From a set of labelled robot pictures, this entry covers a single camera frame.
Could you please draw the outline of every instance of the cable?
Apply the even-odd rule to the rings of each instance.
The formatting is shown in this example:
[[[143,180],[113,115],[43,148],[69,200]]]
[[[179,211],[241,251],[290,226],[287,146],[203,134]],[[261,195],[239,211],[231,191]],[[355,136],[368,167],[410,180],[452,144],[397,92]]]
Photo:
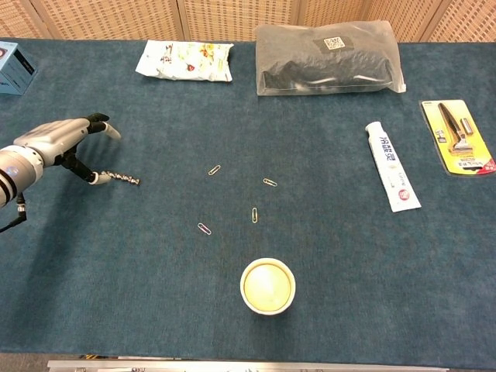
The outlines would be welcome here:
[[[17,199],[15,200],[15,202],[17,203],[18,217],[17,219],[10,222],[7,226],[1,228],[0,233],[3,233],[4,231],[10,229],[11,227],[17,226],[19,223],[22,223],[27,220],[26,200],[24,199],[24,195],[22,194],[22,192],[19,193],[19,195],[17,195]]]

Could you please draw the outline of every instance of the blue box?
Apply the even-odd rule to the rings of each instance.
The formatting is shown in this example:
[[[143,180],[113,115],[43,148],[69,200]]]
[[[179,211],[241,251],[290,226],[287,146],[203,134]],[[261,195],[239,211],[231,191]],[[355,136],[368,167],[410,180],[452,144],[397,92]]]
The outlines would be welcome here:
[[[23,95],[36,71],[18,43],[0,41],[0,93]]]

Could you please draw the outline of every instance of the wooden wall panel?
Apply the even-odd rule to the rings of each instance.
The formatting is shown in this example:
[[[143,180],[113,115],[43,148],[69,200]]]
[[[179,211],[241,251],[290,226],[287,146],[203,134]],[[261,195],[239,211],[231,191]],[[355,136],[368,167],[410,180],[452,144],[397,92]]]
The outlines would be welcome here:
[[[429,41],[496,41],[496,0],[452,0]]]
[[[318,27],[361,20],[367,0],[302,0],[298,24]]]
[[[20,0],[0,0],[0,37],[50,37],[33,13],[33,9]]]
[[[297,0],[178,0],[189,40],[254,40],[260,24],[296,24]]]
[[[373,0],[367,20],[387,20],[398,41],[419,41],[439,0]]]
[[[61,39],[182,40],[175,0],[32,0]]]

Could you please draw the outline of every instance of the toothpaste tube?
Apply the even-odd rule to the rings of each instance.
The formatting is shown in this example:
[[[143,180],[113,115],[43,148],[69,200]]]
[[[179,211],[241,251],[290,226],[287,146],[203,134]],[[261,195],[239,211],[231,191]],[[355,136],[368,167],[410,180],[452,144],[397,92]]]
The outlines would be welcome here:
[[[381,122],[372,122],[365,127],[365,130],[369,133],[370,149],[386,190],[391,210],[400,212],[420,208],[420,202],[406,177],[393,144],[382,129]]]

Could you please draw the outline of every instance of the yellow cardboard backing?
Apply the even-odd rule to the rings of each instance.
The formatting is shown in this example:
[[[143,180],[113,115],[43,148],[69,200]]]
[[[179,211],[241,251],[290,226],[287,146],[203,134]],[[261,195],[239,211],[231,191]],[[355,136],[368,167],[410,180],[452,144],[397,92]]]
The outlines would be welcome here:
[[[462,135],[465,136],[468,145],[465,147],[465,150],[460,151],[456,149],[455,144],[460,141],[460,138],[456,131],[446,122],[446,117],[443,116],[439,108],[440,103],[443,103],[448,108],[458,123]],[[450,173],[477,176],[496,171],[496,164],[479,133],[479,129],[465,101],[460,99],[423,101],[422,107],[444,165]],[[462,118],[468,121],[473,133],[470,134],[470,130],[467,131],[461,122]]]

